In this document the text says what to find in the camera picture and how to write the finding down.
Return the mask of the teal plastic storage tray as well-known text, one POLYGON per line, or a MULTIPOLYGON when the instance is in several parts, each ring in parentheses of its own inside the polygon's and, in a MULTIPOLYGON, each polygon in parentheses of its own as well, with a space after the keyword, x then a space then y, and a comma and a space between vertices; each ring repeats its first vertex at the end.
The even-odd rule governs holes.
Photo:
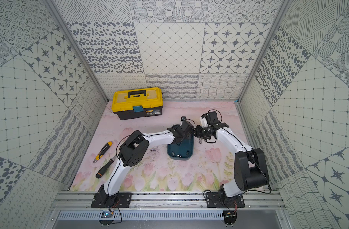
POLYGON ((167 145, 167 154, 173 160, 189 160, 194 152, 194 136, 190 135, 180 145, 172 143, 167 145))

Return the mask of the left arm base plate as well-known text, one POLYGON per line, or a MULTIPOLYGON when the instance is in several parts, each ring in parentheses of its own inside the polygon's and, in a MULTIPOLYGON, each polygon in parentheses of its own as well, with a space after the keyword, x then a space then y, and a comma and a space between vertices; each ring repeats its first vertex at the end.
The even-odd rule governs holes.
POLYGON ((110 207, 118 207, 118 208, 129 208, 131 203, 132 193, 117 193, 112 196, 108 196, 107 194, 97 192, 94 195, 93 201, 91 203, 91 208, 110 208, 110 207))

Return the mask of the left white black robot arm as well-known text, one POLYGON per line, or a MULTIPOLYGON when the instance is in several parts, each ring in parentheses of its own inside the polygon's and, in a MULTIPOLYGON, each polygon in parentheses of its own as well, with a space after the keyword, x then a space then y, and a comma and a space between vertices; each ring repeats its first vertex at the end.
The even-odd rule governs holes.
POLYGON ((95 200, 100 199, 106 203, 113 198, 119 192, 129 170, 141 162, 149 148, 173 143, 180 145, 193 134, 194 129, 192 123, 185 120, 180 125, 174 125, 162 132, 148 134, 139 130, 134 131, 119 147, 113 162, 114 169, 108 180, 100 187, 95 200))

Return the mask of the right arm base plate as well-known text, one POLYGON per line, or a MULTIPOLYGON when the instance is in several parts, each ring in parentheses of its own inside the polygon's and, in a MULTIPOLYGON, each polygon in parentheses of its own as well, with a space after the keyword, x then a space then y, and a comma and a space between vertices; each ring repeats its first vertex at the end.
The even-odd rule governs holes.
POLYGON ((225 194, 207 191, 203 193, 208 208, 244 208, 244 198, 242 195, 227 197, 225 194))

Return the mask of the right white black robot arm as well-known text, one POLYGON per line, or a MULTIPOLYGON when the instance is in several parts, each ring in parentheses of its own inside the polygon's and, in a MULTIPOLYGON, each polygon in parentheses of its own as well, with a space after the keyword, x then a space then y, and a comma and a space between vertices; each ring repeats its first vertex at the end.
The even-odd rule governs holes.
POLYGON ((206 141, 214 137, 234 153, 234 178, 219 189, 223 196, 232 198, 250 189, 270 184, 264 152, 241 141, 227 124, 220 123, 207 127, 198 125, 194 135, 206 141))

